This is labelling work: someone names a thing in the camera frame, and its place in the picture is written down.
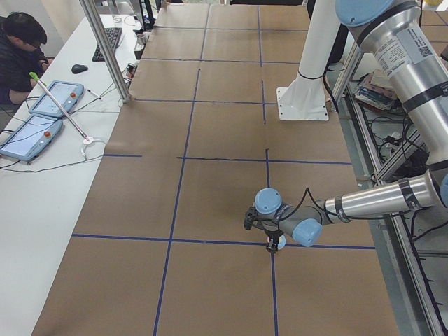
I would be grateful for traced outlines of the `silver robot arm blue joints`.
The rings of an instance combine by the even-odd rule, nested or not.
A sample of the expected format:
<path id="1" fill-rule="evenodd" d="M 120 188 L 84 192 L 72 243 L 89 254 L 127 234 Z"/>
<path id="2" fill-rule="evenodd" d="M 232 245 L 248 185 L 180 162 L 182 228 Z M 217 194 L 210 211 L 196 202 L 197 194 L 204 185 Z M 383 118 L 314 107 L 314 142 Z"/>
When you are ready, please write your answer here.
<path id="1" fill-rule="evenodd" d="M 362 53 L 376 59 L 391 97 L 420 134 L 429 155 L 424 174 L 402 178 L 364 191 L 313 201 L 285 203 L 279 192 L 265 188 L 245 214 L 244 227 L 267 235 L 275 253 L 287 238 L 311 246 L 324 225 L 383 219 L 407 211 L 447 204 L 447 69 L 419 25 L 416 1 L 317 1 L 296 79 L 277 90 L 282 120 L 322 120 L 317 81 L 336 44 L 336 31 L 347 28 Z"/>

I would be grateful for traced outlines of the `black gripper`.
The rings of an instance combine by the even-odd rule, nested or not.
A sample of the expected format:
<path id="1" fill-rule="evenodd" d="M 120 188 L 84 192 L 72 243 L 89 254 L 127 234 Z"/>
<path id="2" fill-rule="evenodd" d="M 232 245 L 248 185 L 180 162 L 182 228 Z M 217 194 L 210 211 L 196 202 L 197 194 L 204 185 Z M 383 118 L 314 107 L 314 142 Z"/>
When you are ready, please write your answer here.
<path id="1" fill-rule="evenodd" d="M 269 253 L 276 253 L 277 252 L 277 244 L 279 242 L 279 238 L 281 235 L 283 235 L 282 230 L 264 230 L 265 234 L 267 235 L 267 244 L 265 246 L 266 250 Z"/>

